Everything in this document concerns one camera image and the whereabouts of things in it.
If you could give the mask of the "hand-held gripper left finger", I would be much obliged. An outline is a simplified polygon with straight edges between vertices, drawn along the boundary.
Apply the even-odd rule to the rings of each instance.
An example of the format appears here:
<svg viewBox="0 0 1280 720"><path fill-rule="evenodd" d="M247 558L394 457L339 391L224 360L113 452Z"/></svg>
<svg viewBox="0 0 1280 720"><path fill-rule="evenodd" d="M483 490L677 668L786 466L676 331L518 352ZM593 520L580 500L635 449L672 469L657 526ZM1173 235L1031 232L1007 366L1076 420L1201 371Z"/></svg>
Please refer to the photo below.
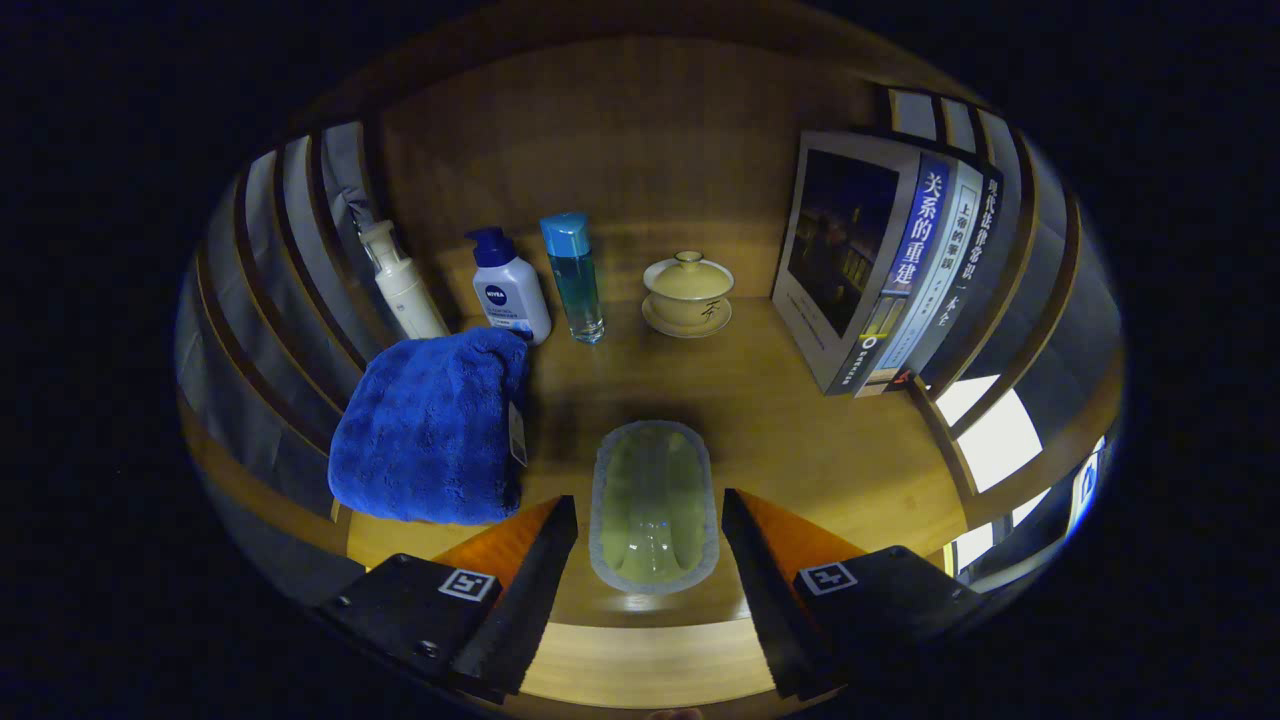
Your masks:
<svg viewBox="0 0 1280 720"><path fill-rule="evenodd" d="M320 623L390 670L500 705L517 694L579 538L562 495L421 559L388 560L320 603Z"/></svg>

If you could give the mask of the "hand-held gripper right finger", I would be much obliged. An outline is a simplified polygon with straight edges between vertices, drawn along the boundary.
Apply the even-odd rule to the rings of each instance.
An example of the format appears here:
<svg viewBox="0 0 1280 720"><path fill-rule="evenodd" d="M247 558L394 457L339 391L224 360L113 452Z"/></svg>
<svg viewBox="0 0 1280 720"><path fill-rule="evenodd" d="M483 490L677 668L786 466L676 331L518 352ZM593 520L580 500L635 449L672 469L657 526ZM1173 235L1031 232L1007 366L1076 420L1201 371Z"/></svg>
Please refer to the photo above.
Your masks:
<svg viewBox="0 0 1280 720"><path fill-rule="evenodd" d="M902 689L984 603L901 544L861 550L742 489L724 492L721 527L785 698Z"/></svg>

